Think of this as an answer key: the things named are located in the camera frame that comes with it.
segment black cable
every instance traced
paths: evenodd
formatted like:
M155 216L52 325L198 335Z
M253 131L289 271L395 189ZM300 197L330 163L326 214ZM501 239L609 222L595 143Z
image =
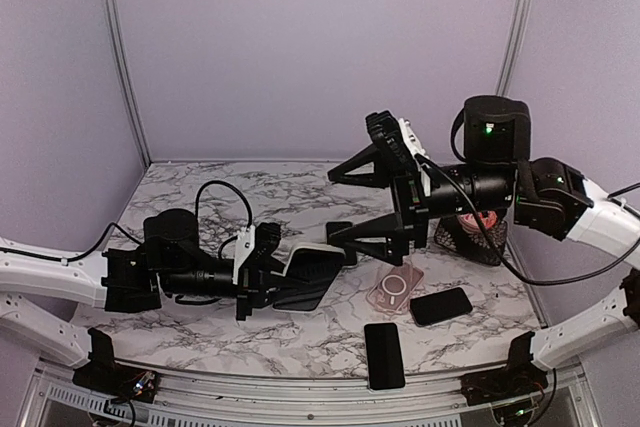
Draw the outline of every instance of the black cable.
M207 300L183 300L184 299L184 295L180 294L180 295L176 295L175 298L175 303L178 305L198 305L198 306L202 306L202 305L211 305L211 304L215 304L216 302L219 302L220 299L207 299Z
M640 189L640 182L635 183L633 185L629 185L629 186L625 187L624 189L620 189L620 190L616 190L615 192L611 192L607 196L607 199L613 199L614 197L619 197L622 194L626 194L628 192L631 192L632 190L637 190L637 189Z
M577 277L570 277L568 279L557 279L557 280L533 280L533 279L529 279L529 278L525 277L524 275L522 275L520 272L518 272L518 270L513 265L511 265L511 262L509 262L505 258L503 253L500 251L500 249L493 242L493 239L491 239L491 236L489 235L489 232L487 231L487 228L485 227L484 222L482 222L482 220L480 219L480 214L478 213L478 210L476 209L475 205L473 205L473 201L469 198L469 196L462 189L462 187L460 187L455 180L453 180L451 177L449 177L449 174L447 174L444 170L442 170L440 168L440 166L438 166L438 164L436 164L431 159L427 159L426 157L424 157L424 156L422 156L420 154L416 154L415 158L421 164L427 164L431 169L433 169L434 171L438 172L442 177L444 177L444 179L449 184L451 184L451 186L458 192L458 194L460 194L462 196L462 198L465 200L465 202L469 205L469 207L471 209L471 214L473 215L473 218L475 219L476 223L478 224L478 228L482 232L482 235L484 236L484 238L485 238L487 244L489 245L489 247L491 248L491 250L493 250L493 252L498 256L498 258L500 259L502 264L509 270L509 272L511 272L513 275L515 275L518 278L518 280L520 280L521 282L524 282L525 284L534 285L534 286L537 286L537 287L548 287L548 286L552 286L552 285L573 284L575 282L582 282L583 280L592 279L594 277L597 277L598 275L602 275L605 272L608 272L608 271L612 270L613 268L617 267L622 262L624 262L627 259L627 257L629 257L638 247L640 247L640 238L638 238L638 240L636 240L636 242L629 248L629 250L627 250L620 257L618 257L617 259L615 259L613 262L611 262L610 264L606 265L605 267L603 267L601 269L598 269L596 271L590 272L588 274L579 275ZM633 209L629 209L626 206L623 206L623 208L625 210L627 210L627 212L629 212L630 214L632 214L635 217L637 217L638 219L640 219L640 215L638 215L638 213L636 213Z
M458 132L460 131L460 128L464 125L464 109L462 109L458 115L456 116L455 120L453 121L453 125L451 126L451 134L449 135L449 143L451 145L451 151L453 152L453 155L456 156L456 159L458 159L460 162L467 162L467 159L464 158L464 156L458 151L458 147L456 146L456 136L458 135Z
M107 225L107 228L104 229L104 231L102 232L102 235L100 236L98 241L95 244L93 244L93 246L91 246L91 248L89 250L87 250L86 252L84 252L82 254L76 255L75 257L69 257L68 259L66 259L66 261L67 262L77 262L79 260L84 259L85 257L88 257L92 253L94 253L96 250L98 250L98 247L100 247L100 245L102 245L102 242L104 241L105 237L107 236L107 234L109 233L109 231L112 228L118 229L120 232L122 232L132 242L135 242L138 245L142 245L142 242L140 242L138 239L136 239L134 236L132 236L129 232L124 230L118 224L116 224L115 222L110 222L109 225ZM0 252L4 252L6 254L22 255L24 257L31 257L33 259L48 260L50 262L62 262L63 260L65 260L62 257L53 257L51 255L36 254L35 252L28 252L26 250L11 249L9 247L0 247Z
M195 202L196 219L198 218L198 213L200 211L200 196L202 196L202 193L210 185L222 185L223 187L226 187L227 189L232 190L238 197L240 197L240 200L242 201L245 208L247 209L247 227L253 224L253 212L251 211L251 205L249 205L249 201L236 186L231 185L229 182L225 182L224 180L210 180L209 182L205 182L204 184L202 184L202 186L198 189L198 193L196 194L196 202Z
M224 248L229 245L231 242L233 242L234 240L238 240L238 236L234 235L233 237L229 237L227 240L225 240L220 247L218 248L218 259L222 260L222 251L224 250Z
M558 389L558 373L556 372L556 369L553 369L553 389L551 390L551 396L549 397L549 402L545 404L545 406L542 408L542 410L536 416L536 418L527 424L527 427L532 427L533 425L537 424L540 421L540 419L542 419L544 414L547 413L547 411L549 410L549 407L551 407L551 402L553 402L553 399L556 396L557 389Z
M131 409L131 423L129 424L129 427L135 427L136 425L136 420L137 420L137 416L136 416L136 409L133 406L133 402L131 402L131 399L113 399L110 401L111 404L127 404L129 405L129 408Z

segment white plastic part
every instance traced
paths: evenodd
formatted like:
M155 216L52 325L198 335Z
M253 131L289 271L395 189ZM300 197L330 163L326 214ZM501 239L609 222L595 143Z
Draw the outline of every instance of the white plastic part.
M55 362L74 369L89 362L91 336L87 329L60 320L22 294L0 294L0 326L28 339Z
M401 118L398 120L398 125L400 125L400 132L402 133L402 139L404 140L404 144L407 146L407 149L409 149L409 152L411 152L411 158L415 159L416 154L420 154L423 157L426 157L428 159L429 156L427 155L427 151L424 149L424 147L422 147L422 144L420 143L420 139L418 139L418 136L410 127L411 123L408 120ZM422 182L424 195L426 197L430 197L431 196L431 179L429 178L427 173L424 171L422 166L417 161L415 162L418 165L418 169L420 169L420 181Z
M291 249L291 252L289 253L289 257L287 258L287 263L284 266L284 270L282 271L282 273L280 272L271 272L274 275L281 275L281 276L286 276L287 272L289 271L289 266L291 265L291 262L293 261L293 259L295 258L296 252L298 250L315 250L316 252L327 252L327 253L333 253L333 254L341 254L343 257L346 257L346 253L344 251L344 249L341 249L339 247L334 247L332 245L327 245L327 244L315 244L313 242L296 242L293 246L293 248Z
M244 227L236 234L236 252L233 258L233 285L238 285L240 268L256 247L256 228L253 225Z
M594 206L582 214L567 238L592 245L615 257L621 256L640 238L640 220L608 201L608 194L595 182L585 179L584 187ZM626 262L640 269L640 248L627 257Z
M575 317L536 332L531 340L533 365L551 370L604 340L638 330L633 319L622 313L626 306L624 290L616 288Z
M567 237L621 256L640 238L640 220L607 200L607 192L595 182L585 180L584 187L594 206L584 212ZM640 268L640 249L631 253L626 261ZM593 307L536 332L531 342L533 364L549 370L605 339L638 330L634 320L623 314L625 307L625 292L616 288Z
M0 249L3 247L63 259L78 255L0 238ZM77 262L52 262L0 252L0 292L68 299L101 309L107 299L107 289L100 282L106 276L107 259L101 252L94 252Z

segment metal frame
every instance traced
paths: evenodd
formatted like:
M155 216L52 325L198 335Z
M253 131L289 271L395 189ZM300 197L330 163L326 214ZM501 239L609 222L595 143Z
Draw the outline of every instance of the metal frame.
M104 8L105 15L107 17L107 25L109 27L111 47L113 49L113 55L116 63L116 70L118 72L118 79L120 80L120 87L122 88L122 95L124 97L125 107L127 110L127 117L129 119L129 124L131 125L131 131L133 133L138 154L140 155L140 160L146 170L151 165L151 153L149 151L147 139L144 135L144 129L142 128L142 120L140 119L140 112L138 110L136 96L133 91L131 75L129 74L129 67L127 66L116 0L104 0Z
M496 95L505 96L509 91L518 54L522 48L522 41L524 39L530 10L531 0L516 0L511 22L511 31L509 32L509 41L507 42L507 50L504 54L502 70L500 71L498 86L496 87Z
M193 422L198 427L431 427L449 421L455 426L455 419L465 412L527 398L467 407L459 393L459 376L468 371L471 369L410 375L407 386L400 391L372 392L365 379L261 378L160 369L162 381L154 403L135 403L136 425L181 427ZM101 414L109 397L74 386L72 374L66 367L41 361L18 425L38 427L48 400ZM572 395L579 425L599 427L580 364L558 370L558 389L564 388ZM126 406L114 406L107 409L106 416L124 420L129 418L128 412Z

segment phone case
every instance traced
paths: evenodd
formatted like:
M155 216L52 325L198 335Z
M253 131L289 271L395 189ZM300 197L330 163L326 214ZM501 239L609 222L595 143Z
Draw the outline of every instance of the phone case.
M387 271L367 294L367 302L379 312L388 315L405 313L411 293L418 286L424 272L409 261Z

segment circular magnetic ring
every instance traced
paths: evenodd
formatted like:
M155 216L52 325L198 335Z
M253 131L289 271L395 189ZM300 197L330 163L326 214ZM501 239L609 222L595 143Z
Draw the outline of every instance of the circular magnetic ring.
M407 282L399 275L390 274L382 280L382 290L389 295L400 295L407 290Z

